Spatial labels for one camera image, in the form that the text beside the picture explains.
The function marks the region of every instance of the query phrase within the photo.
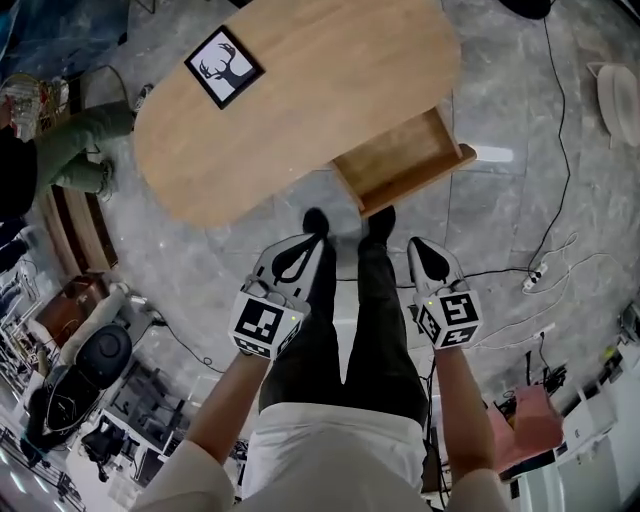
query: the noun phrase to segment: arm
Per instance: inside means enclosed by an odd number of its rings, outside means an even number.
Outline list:
[[[238,354],[205,400],[187,439],[224,464],[268,367],[268,359]]]
[[[436,350],[435,361],[442,399],[444,442],[455,483],[476,469],[493,469],[493,430],[462,350]]]

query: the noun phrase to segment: dark pants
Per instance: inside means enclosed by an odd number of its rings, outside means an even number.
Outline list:
[[[11,270],[27,252],[29,246],[24,241],[14,240],[25,225],[22,219],[15,219],[0,226],[0,274]]]
[[[336,254],[327,244],[308,299],[311,315],[267,375],[260,411],[281,402],[339,405],[404,416],[424,426],[428,402],[407,352],[386,248],[374,244],[360,251],[358,329],[344,385],[333,327],[335,292]]]

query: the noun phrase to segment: black shoe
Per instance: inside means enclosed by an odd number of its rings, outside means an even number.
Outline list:
[[[360,246],[371,244],[382,244],[386,247],[387,239],[396,225],[396,210],[393,206],[388,206],[384,210],[372,215],[367,220],[369,234],[362,239]]]
[[[327,238],[329,234],[329,221],[320,208],[310,208],[307,210],[302,221],[302,231]]]

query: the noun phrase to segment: power strip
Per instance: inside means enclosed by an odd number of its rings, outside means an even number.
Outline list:
[[[528,292],[532,290],[535,285],[538,284],[538,281],[540,281],[542,276],[547,273],[547,270],[549,270],[549,265],[545,262],[540,263],[540,265],[538,265],[538,267],[535,268],[522,283],[522,291]]]

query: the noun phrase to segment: wooden table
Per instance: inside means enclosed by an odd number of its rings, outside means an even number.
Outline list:
[[[460,47],[433,0],[255,0],[225,25],[265,74],[220,110],[181,61],[133,133],[174,217],[224,225],[332,161],[370,215],[475,158],[435,110]]]

